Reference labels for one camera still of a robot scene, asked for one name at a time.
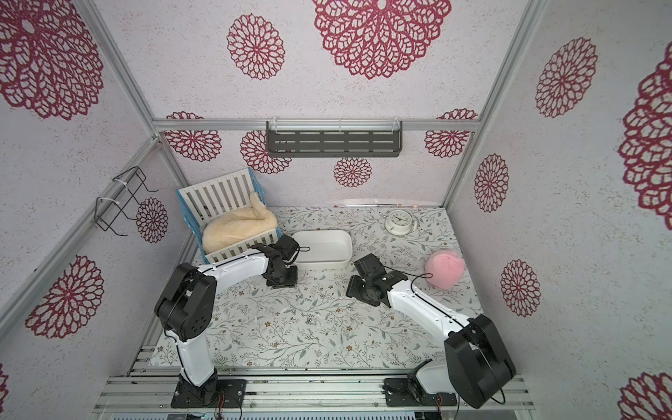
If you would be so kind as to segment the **white plastic storage box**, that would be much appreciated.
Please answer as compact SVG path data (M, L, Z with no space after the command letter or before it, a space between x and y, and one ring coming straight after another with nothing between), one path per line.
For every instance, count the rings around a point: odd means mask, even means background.
M344 269L354 254L352 237L344 230L300 231L292 237L302 250L294 264L303 271Z

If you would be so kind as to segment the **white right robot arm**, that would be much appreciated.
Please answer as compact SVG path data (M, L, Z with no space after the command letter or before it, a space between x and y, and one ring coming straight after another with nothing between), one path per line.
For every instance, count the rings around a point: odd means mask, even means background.
M416 286L420 276L386 267L373 254L353 266L357 273L348 283L349 298L402 313L444 347L443 357L421 362L402 380L383 383L389 406L464 403L479 409L489 401L507 402L504 386L516 377L516 367L490 318L468 317L440 304Z

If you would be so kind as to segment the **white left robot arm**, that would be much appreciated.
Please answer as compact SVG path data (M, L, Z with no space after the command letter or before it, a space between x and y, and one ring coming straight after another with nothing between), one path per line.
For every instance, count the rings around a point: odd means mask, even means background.
M270 245L256 244L237 257L193 266L185 262L174 269L155 305L164 334L174 341L180 360L180 379L201 391L216 379L208 353L206 330L213 318L216 295L254 277L263 277L271 288L294 287L301 252L291 236Z

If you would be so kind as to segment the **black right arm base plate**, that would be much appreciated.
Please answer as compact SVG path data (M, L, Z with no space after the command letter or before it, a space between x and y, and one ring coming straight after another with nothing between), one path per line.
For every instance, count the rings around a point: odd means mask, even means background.
M418 380L418 372L430 362L431 360L425 360L404 378L387 378L383 380L383 394L385 395L388 407L423 407L434 405L439 408L441 407L443 404L442 395L440 393L430 394L422 387Z

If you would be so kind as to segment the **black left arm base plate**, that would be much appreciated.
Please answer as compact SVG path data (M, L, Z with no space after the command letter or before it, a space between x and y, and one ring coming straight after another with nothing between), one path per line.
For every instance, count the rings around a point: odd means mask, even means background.
M244 379L220 379L214 372L197 387L183 376L178 377L173 394L173 409L227 409L243 407L248 382Z

